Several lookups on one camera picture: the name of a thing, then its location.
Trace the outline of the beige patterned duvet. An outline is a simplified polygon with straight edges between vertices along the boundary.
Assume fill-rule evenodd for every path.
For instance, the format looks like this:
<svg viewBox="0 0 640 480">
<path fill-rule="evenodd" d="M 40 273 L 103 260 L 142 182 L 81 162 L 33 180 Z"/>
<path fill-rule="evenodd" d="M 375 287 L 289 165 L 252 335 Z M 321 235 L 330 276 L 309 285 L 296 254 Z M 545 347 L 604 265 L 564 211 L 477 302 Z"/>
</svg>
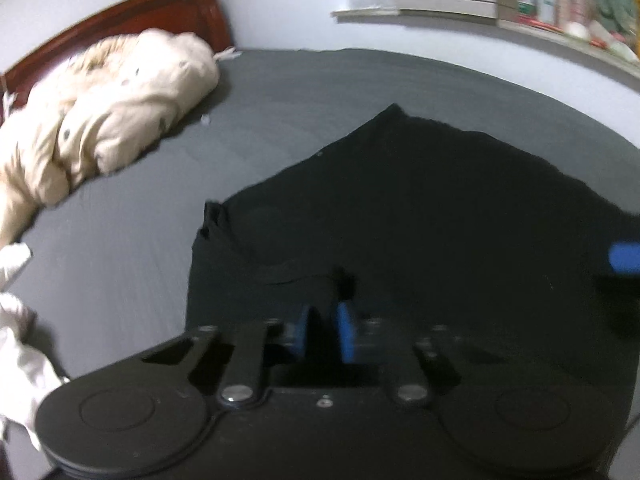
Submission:
<svg viewBox="0 0 640 480">
<path fill-rule="evenodd" d="M 1 243 L 87 179 L 134 162 L 219 82 L 193 32 L 105 38 L 62 62 L 1 126 Z"/>
</svg>

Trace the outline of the white garment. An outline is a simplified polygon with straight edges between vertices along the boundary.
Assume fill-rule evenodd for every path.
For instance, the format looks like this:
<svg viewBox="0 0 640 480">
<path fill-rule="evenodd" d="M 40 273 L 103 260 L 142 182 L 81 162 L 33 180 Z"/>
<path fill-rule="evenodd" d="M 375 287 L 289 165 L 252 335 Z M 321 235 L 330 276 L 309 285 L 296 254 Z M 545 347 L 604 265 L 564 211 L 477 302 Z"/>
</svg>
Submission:
<svg viewBox="0 0 640 480">
<path fill-rule="evenodd" d="M 32 446 L 41 450 L 35 421 L 38 408 L 52 391 L 70 380 L 60 376 L 40 350 L 26 342 L 36 314 L 6 288 L 32 258 L 24 243 L 1 249 L 1 441 L 9 422 L 22 426 Z"/>
</svg>

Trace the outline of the dark red wooden headboard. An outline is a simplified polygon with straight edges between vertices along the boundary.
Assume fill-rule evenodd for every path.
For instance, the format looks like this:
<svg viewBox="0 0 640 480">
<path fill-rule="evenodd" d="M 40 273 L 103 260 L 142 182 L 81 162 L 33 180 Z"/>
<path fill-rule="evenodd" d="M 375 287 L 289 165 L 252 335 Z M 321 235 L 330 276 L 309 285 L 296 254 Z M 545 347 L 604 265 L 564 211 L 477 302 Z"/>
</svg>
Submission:
<svg viewBox="0 0 640 480">
<path fill-rule="evenodd" d="M 104 38 L 149 28 L 194 32 L 216 52 L 233 46 L 218 0 L 125 0 L 63 30 L 11 67 L 6 85 L 15 96 L 12 107 L 24 106 L 32 86 L 66 58 Z"/>
</svg>

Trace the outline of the colourful items on windowsill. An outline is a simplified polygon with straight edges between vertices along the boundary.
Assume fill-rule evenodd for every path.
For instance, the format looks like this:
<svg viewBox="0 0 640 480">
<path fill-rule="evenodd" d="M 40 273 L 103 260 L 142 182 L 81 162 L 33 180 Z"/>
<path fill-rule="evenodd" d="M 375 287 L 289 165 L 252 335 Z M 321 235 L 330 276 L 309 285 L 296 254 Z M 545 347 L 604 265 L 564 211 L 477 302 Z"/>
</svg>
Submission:
<svg viewBox="0 0 640 480">
<path fill-rule="evenodd" d="M 594 0 L 516 0 L 518 19 L 532 26 L 553 29 L 615 55 L 621 60 L 639 62 L 639 0 L 635 32 L 607 29 L 597 17 Z"/>
</svg>

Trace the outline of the black garment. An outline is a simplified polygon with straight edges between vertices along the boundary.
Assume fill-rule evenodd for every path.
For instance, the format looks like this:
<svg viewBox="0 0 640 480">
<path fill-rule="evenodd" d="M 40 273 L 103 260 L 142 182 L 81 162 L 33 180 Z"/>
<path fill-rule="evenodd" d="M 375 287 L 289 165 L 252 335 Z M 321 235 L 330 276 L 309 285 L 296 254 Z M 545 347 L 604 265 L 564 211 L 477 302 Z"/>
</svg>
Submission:
<svg viewBox="0 0 640 480">
<path fill-rule="evenodd" d="M 629 387 L 634 303 L 605 292 L 639 219 L 540 157 L 390 106 L 262 183 L 209 202 L 186 322 L 329 312 L 497 336 L 597 385 Z"/>
</svg>

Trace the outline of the grey bed sheet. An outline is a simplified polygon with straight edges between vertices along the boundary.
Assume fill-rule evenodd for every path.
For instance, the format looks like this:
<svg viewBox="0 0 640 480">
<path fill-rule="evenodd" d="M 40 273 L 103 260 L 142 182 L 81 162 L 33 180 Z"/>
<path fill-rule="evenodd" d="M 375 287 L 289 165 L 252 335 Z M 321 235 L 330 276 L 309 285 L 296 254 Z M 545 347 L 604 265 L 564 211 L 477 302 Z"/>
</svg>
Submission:
<svg viewBox="0 0 640 480">
<path fill-rule="evenodd" d="M 537 156 L 639 219 L 638 148 L 507 82 L 398 54 L 254 51 L 141 160 L 27 232 L 14 284 L 70 382 L 36 428 L 55 479 L 608 479 L 637 388 L 603 387 L 468 328 L 311 307 L 186 322 L 192 246 L 221 203 L 390 106 Z M 372 360 L 342 361 L 349 302 Z"/>
</svg>

